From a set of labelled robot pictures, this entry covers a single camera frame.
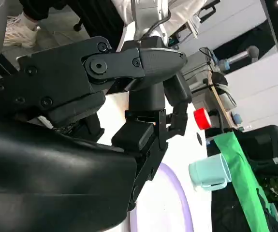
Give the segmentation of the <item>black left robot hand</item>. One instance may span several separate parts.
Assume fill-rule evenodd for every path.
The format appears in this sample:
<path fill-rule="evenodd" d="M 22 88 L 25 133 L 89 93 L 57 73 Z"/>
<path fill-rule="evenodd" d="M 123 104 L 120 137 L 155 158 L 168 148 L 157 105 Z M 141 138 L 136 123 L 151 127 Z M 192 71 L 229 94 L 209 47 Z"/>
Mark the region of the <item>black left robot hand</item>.
<path fill-rule="evenodd" d="M 181 72 L 172 78 L 129 93 L 127 120 L 156 124 L 156 134 L 165 140 L 185 134 L 187 108 L 192 101 L 190 88 Z"/>

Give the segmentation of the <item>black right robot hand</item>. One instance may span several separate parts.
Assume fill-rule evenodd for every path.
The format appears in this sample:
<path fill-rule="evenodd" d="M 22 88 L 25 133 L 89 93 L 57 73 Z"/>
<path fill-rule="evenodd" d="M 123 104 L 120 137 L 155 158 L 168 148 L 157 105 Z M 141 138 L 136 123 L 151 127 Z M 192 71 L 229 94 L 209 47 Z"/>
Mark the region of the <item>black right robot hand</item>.
<path fill-rule="evenodd" d="M 0 79 L 0 232 L 120 224 L 183 134 L 186 56 L 161 38 L 100 36 L 20 57 Z"/>

